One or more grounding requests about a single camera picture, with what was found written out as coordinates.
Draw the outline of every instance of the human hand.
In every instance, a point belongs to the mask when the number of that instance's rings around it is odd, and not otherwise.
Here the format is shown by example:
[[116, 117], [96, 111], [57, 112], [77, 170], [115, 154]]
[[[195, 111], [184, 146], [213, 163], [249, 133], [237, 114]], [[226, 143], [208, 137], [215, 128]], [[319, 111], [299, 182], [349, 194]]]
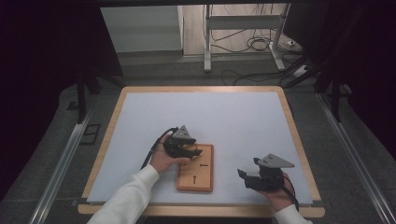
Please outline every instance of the human hand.
[[165, 152], [165, 148], [163, 148], [163, 141], [165, 141], [168, 137], [169, 134], [161, 139], [160, 144], [158, 144], [158, 146], [154, 149], [154, 152], [151, 156], [150, 165], [154, 167], [154, 169], [159, 174], [167, 170], [173, 164], [187, 164], [191, 161], [190, 158], [172, 158]]
[[[290, 179], [289, 179], [288, 174], [283, 173], [283, 176], [285, 177], [285, 187], [291, 193], [294, 193], [293, 186], [289, 182]], [[260, 194], [264, 195], [265, 197], [267, 197], [267, 199], [270, 201], [271, 205], [274, 207], [274, 210], [276, 212], [293, 204], [289, 195], [286, 194], [286, 192], [283, 191], [282, 189], [279, 189], [277, 191], [272, 191], [272, 192], [266, 192], [266, 191], [262, 191], [262, 190], [256, 190], [256, 191], [259, 192]]]

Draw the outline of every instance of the cable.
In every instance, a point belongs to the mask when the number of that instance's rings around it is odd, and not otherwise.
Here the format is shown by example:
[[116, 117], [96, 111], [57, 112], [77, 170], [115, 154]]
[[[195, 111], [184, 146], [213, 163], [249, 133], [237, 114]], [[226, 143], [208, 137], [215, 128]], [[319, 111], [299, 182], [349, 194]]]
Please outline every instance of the cable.
[[285, 176], [283, 176], [286, 180], [288, 180], [289, 181], [289, 183], [290, 183], [290, 185], [291, 185], [291, 188], [292, 188], [292, 190], [293, 190], [293, 192], [294, 193], [291, 193], [290, 192], [290, 190], [288, 190], [285, 186], [280, 186], [280, 188], [283, 190], [283, 191], [285, 191], [285, 193], [291, 198], [291, 201], [294, 203], [294, 205], [296, 206], [296, 209], [297, 209], [297, 211], [299, 211], [299, 209], [300, 209], [300, 204], [298, 203], [298, 201], [297, 201], [297, 198], [296, 198], [296, 191], [294, 190], [294, 186], [293, 186], [293, 184], [291, 183], [291, 181], [287, 178], [287, 177], [285, 177]]

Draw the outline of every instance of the wire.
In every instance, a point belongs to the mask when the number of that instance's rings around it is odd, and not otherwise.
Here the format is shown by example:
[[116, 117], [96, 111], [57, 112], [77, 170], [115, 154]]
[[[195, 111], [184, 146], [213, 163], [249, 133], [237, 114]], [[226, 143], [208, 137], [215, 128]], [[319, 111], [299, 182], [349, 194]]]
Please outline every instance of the wire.
[[291, 181], [290, 181], [287, 177], [285, 177], [284, 175], [283, 175], [283, 177], [284, 177], [286, 180], [289, 181], [289, 183], [290, 183], [290, 185], [291, 185], [291, 188], [292, 188], [292, 190], [293, 190], [293, 193], [291, 193], [290, 190], [288, 190], [285, 186], [281, 186], [280, 188], [283, 189], [283, 191], [285, 191], [285, 193], [286, 193], [287, 195], [289, 195], [289, 197], [291, 198], [291, 201], [292, 201], [292, 202], [294, 203], [294, 205], [296, 206], [297, 211], [299, 211], [300, 205], [299, 205], [298, 200], [297, 200], [297, 198], [296, 198], [296, 191], [294, 190], [294, 186], [293, 186], [293, 184], [291, 183]]
[[220, 75], [221, 76], [221, 81], [224, 84], [224, 86], [228, 86], [227, 83], [225, 83], [225, 81], [224, 81], [224, 74], [227, 73], [227, 72], [233, 73], [233, 74], [239, 76], [239, 78], [237, 78], [236, 80], [233, 81], [233, 84], [232, 84], [233, 86], [236, 84], [236, 82], [238, 82], [241, 79], [247, 79], [247, 80], [254, 81], [254, 82], [261, 82], [261, 81], [264, 81], [264, 80], [269, 80], [269, 79], [273, 79], [273, 78], [279, 78], [281, 76], [267, 77], [267, 78], [262, 78], [262, 79], [258, 79], [258, 80], [257, 79], [253, 79], [253, 77], [282, 74], [282, 73], [279, 73], [279, 72], [274, 72], [274, 73], [254, 73], [254, 74], [240, 75], [237, 72], [232, 71], [232, 70], [224, 70], [224, 71], [221, 72], [221, 75]]

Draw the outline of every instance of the black wrist mount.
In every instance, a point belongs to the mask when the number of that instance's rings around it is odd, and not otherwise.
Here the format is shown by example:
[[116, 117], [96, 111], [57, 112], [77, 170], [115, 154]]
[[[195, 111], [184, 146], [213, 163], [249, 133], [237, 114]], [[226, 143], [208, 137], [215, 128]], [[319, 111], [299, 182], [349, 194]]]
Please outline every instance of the black wrist mount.
[[253, 160], [254, 163], [260, 167], [259, 176], [248, 175], [244, 171], [238, 169], [239, 176], [245, 180], [245, 187], [247, 189], [256, 189], [266, 192], [274, 192], [281, 189], [288, 194], [298, 210], [298, 201], [295, 198], [295, 195], [285, 187], [286, 177], [283, 176], [283, 171], [280, 169], [294, 167], [294, 164], [271, 153], [262, 160], [258, 158], [254, 158]]
[[192, 151], [183, 146], [192, 145], [195, 141], [194, 138], [190, 137], [186, 126], [183, 125], [181, 128], [175, 128], [175, 131], [163, 142], [163, 148], [165, 148], [166, 153], [172, 158], [187, 157], [192, 159], [194, 156], [199, 156], [202, 150], [195, 149]]
[[163, 148], [170, 157], [187, 157], [192, 159], [192, 157], [199, 156], [201, 154], [201, 149], [197, 148], [194, 151], [191, 151], [183, 147], [185, 145], [192, 145], [196, 141], [194, 138], [190, 137], [185, 125], [181, 126], [181, 128], [170, 128], [166, 130], [161, 135], [161, 137], [157, 139], [157, 141], [155, 141], [140, 169], [143, 169], [149, 163], [149, 159], [151, 158], [152, 153], [154, 153], [155, 148], [158, 146], [158, 144], [160, 144], [163, 137], [169, 132], [172, 132], [172, 134], [163, 142]]

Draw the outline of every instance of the table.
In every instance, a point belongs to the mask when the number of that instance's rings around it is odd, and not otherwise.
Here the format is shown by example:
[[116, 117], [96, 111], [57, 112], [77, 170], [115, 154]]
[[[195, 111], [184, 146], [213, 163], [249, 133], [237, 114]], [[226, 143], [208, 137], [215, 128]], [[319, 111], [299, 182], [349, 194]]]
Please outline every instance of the table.
[[[91, 175], [88, 179], [82, 198], [88, 198], [95, 178], [103, 164], [106, 151], [109, 147], [110, 140], [116, 123], [120, 117], [123, 102], [128, 92], [276, 92], [286, 121], [290, 128], [292, 141], [296, 147], [296, 152], [302, 165], [304, 176], [307, 180], [307, 186], [313, 199], [312, 205], [302, 205], [300, 213], [304, 217], [323, 217], [325, 209], [321, 203], [318, 188], [315, 179], [309, 167], [308, 160], [304, 153], [299, 134], [295, 127], [290, 109], [283, 90], [279, 87], [127, 87], [120, 94], [111, 121], [108, 125], [103, 143], [99, 149], [96, 161], [92, 167]], [[81, 203], [78, 205], [78, 211], [81, 214], [93, 214], [99, 210], [101, 204]], [[177, 204], [149, 204], [144, 212], [144, 216], [176, 216], [176, 217], [271, 217], [274, 210], [268, 205], [177, 205]]]

